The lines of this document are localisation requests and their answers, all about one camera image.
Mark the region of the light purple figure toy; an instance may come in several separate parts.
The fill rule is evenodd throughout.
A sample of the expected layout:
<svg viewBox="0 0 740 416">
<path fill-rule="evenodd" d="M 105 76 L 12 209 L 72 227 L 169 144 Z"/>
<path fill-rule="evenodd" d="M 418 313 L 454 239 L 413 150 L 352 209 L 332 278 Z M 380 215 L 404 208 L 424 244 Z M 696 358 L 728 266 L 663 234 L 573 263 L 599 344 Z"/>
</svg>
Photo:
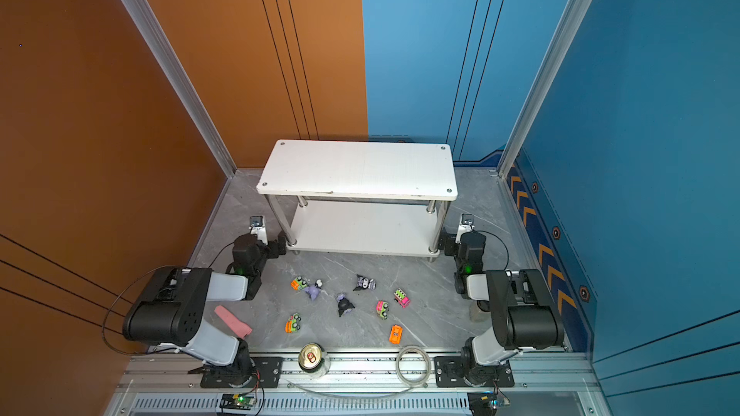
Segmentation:
<svg viewBox="0 0 740 416">
<path fill-rule="evenodd" d="M 312 285 L 306 287 L 304 289 L 306 291 L 306 294 L 308 295 L 309 299 L 313 302 L 316 300 L 319 295 L 321 294 L 323 289 L 323 281 L 321 279 L 317 279 Z"/>
</svg>

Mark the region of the black purple figure toy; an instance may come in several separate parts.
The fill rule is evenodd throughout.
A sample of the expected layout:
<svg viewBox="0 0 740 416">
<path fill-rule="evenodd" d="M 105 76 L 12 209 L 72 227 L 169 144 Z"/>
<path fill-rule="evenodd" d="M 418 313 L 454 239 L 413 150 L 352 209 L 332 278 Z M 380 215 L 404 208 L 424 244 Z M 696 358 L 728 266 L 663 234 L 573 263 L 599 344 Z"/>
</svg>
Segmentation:
<svg viewBox="0 0 740 416">
<path fill-rule="evenodd" d="M 366 291 L 375 290 L 377 287 L 377 281 L 372 277 L 364 277 L 363 275 L 357 275 L 357 283 L 354 287 L 354 291 Z"/>
</svg>

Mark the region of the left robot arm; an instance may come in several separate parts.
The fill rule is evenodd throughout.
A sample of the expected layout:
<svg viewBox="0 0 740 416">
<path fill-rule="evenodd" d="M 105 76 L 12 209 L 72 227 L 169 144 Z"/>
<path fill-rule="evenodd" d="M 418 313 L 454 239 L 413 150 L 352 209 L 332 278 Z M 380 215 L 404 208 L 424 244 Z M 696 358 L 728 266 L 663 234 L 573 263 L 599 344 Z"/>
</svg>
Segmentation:
<svg viewBox="0 0 740 416">
<path fill-rule="evenodd" d="M 210 302 L 253 300 L 267 261 L 286 254 L 287 239 L 279 233 L 264 243 L 246 234 L 235 240 L 234 248 L 234 261 L 225 273 L 208 267 L 154 270 L 123 320 L 123 336 L 200 360 L 202 365 L 189 373 L 202 377 L 202 388 L 276 388 L 283 360 L 253 359 L 238 318 L 230 313 L 222 317 L 231 324 L 227 334 L 208 323 L 204 311 Z"/>
</svg>

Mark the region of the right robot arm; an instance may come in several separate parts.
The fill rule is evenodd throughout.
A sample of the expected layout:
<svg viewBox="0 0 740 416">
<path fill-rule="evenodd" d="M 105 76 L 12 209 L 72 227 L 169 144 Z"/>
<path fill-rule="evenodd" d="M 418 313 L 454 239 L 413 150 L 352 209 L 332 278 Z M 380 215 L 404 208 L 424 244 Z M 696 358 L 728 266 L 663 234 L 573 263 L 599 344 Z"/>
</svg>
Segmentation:
<svg viewBox="0 0 740 416">
<path fill-rule="evenodd" d="M 469 386 L 512 386 L 509 361 L 524 352 L 561 348 L 566 329 L 537 269 L 486 270 L 483 256 L 487 235 L 469 231 L 454 236 L 441 232 L 439 249 L 454 258 L 456 292 L 471 300 L 489 328 L 462 346 L 455 379 Z"/>
</svg>

